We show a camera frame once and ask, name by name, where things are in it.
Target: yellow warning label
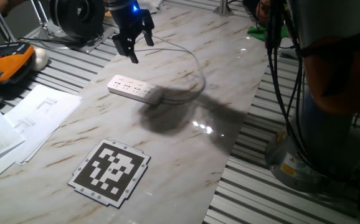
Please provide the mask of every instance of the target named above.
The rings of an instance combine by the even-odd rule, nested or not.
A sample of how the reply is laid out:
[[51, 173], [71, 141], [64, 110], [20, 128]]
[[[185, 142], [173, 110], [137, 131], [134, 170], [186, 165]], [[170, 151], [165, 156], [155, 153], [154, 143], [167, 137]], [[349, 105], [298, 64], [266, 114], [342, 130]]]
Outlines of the yellow warning label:
[[282, 130], [282, 131], [278, 134], [278, 136], [277, 136], [277, 144], [280, 143], [281, 138], [282, 138], [282, 136], [284, 135], [284, 133], [285, 133], [285, 130]]
[[282, 164], [281, 170], [286, 172], [287, 174], [291, 175], [292, 177], [295, 175], [295, 171], [296, 171], [294, 168], [286, 165], [285, 163]]

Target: white power strip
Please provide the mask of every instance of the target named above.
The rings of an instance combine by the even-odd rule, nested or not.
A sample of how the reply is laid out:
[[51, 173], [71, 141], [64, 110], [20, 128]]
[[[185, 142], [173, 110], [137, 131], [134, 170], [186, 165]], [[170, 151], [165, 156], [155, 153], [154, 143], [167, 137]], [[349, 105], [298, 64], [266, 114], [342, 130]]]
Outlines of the white power strip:
[[143, 103], [156, 105], [162, 97], [163, 88], [132, 78], [115, 75], [107, 85], [108, 91]]

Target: white ball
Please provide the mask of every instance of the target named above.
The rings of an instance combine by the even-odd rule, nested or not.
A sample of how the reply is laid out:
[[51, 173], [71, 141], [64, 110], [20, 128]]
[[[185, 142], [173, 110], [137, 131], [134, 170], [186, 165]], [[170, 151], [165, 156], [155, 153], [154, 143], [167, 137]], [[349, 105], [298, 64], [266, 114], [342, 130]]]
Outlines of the white ball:
[[34, 54], [36, 59], [33, 71], [39, 72], [47, 65], [47, 62], [49, 61], [49, 55], [47, 55], [47, 52], [44, 49], [35, 49]]

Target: black and white fiducial marker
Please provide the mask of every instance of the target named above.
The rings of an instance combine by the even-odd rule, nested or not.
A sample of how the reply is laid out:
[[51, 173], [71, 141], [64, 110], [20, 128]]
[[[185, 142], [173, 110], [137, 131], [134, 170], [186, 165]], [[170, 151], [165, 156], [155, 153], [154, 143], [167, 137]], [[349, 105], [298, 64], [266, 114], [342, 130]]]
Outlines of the black and white fiducial marker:
[[97, 202], [119, 208], [150, 158], [131, 146], [103, 139], [76, 168], [68, 184]]

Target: marble surface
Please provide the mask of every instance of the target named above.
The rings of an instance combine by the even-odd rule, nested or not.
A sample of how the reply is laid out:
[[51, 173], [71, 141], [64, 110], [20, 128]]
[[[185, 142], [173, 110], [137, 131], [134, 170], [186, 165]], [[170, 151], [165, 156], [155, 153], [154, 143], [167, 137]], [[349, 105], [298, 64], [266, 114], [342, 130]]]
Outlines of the marble surface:
[[[154, 35], [195, 52], [207, 77], [200, 97], [185, 105], [150, 107], [108, 92], [116, 75], [165, 86], [185, 97], [201, 85], [184, 52], [137, 52], [140, 63], [116, 56], [79, 95], [80, 107], [30, 163], [0, 175], [0, 223], [202, 223], [217, 183], [267, 66], [264, 43], [248, 37], [250, 21], [163, 7]], [[155, 49], [171, 48], [155, 39]], [[144, 41], [136, 49], [148, 49]], [[120, 209], [67, 185], [101, 139], [151, 156], [143, 178]]]

